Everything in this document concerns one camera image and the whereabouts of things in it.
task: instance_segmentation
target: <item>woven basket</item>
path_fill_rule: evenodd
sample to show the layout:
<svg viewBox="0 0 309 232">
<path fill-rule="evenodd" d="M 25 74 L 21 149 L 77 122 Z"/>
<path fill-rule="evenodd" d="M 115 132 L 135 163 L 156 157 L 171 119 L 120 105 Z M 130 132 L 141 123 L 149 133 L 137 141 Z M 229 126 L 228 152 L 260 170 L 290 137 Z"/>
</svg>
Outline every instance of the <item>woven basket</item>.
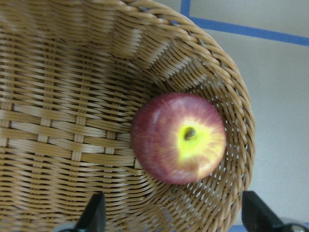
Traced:
<svg viewBox="0 0 309 232">
<path fill-rule="evenodd" d="M 220 166 L 188 185 L 151 178 L 130 145 L 135 112 L 172 91 L 226 127 Z M 109 232 L 225 232 L 253 157 L 239 71 L 186 17 L 149 0 L 0 0 L 0 231 L 50 231 L 104 192 Z"/>
</svg>

